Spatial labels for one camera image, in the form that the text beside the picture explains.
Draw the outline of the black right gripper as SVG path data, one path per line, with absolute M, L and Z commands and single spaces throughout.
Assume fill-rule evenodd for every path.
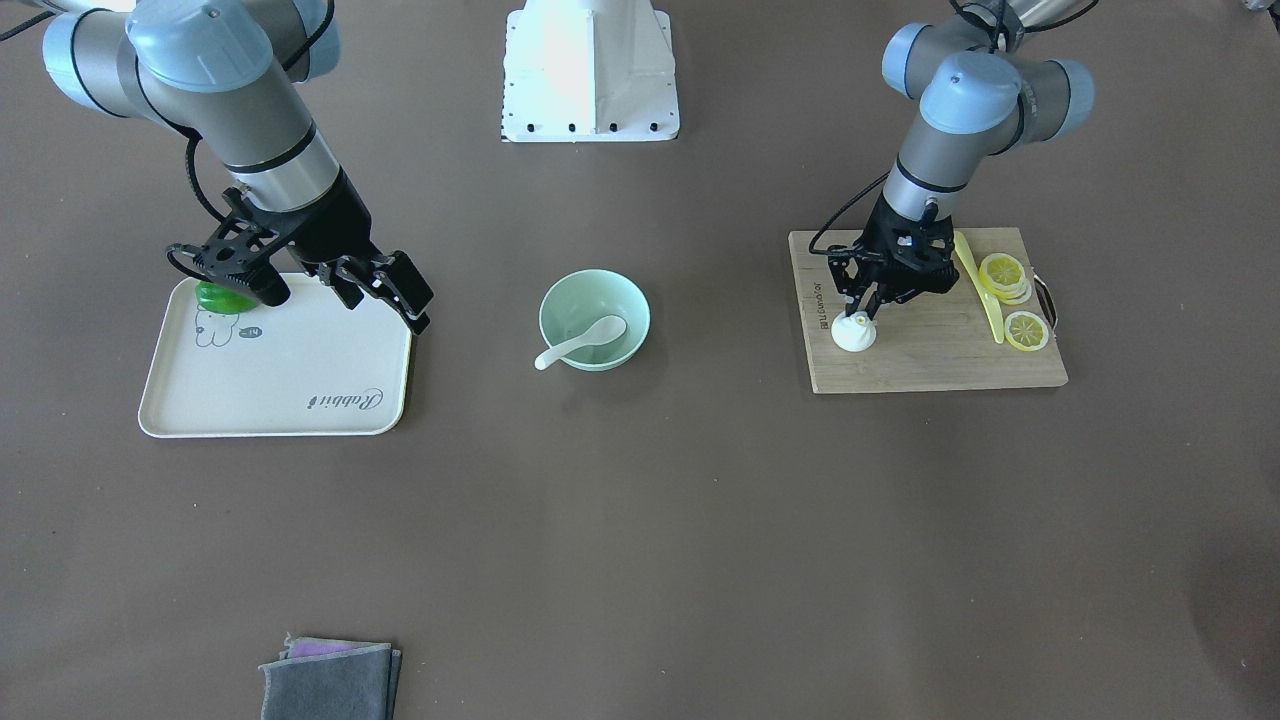
M 207 240 L 166 249 L 166 260 L 177 270 L 276 307 L 291 296 L 273 265 L 273 256 L 285 250 L 348 309 L 369 296 L 394 310 L 412 334 L 429 327 L 431 287 L 406 252 L 384 255 L 372 243 L 370 213 L 344 170 L 320 199 L 300 210 L 261 209 L 237 188 L 225 190 L 223 197 L 228 214 Z

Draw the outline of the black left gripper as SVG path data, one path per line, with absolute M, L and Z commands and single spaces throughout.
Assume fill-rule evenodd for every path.
M 882 304 L 947 293 L 959 279 L 954 249 L 951 217 L 928 209 L 913 220 L 879 196 L 858 240 L 828 247 L 826 256 L 837 291 L 846 296 L 846 316 L 860 313 L 874 323 Z

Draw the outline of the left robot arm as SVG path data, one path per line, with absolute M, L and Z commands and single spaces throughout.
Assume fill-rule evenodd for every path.
M 845 315 L 947 293 L 957 282 L 952 215 L 980 161 L 1078 128 L 1094 105 L 1080 63 L 1029 61 L 1019 47 L 1089 1 L 955 1 L 940 24 L 904 26 L 882 56 L 884 82 L 918 104 L 859 238 L 823 250 Z

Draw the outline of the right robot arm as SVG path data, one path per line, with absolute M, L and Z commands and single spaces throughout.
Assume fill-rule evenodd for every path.
M 346 307 L 378 299 L 420 334 L 433 291 L 371 217 L 297 85 L 340 58 L 332 1 L 38 1 L 3 33 L 44 27 L 44 65 L 72 101 L 145 118 L 186 140 L 189 187 L 218 228 L 173 243 L 195 281 L 269 307 L 291 296 L 287 251 Z

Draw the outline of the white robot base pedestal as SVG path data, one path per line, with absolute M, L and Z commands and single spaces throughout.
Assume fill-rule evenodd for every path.
M 503 68 L 504 142 L 678 137 L 671 18 L 649 1 L 527 1 L 506 18 Z

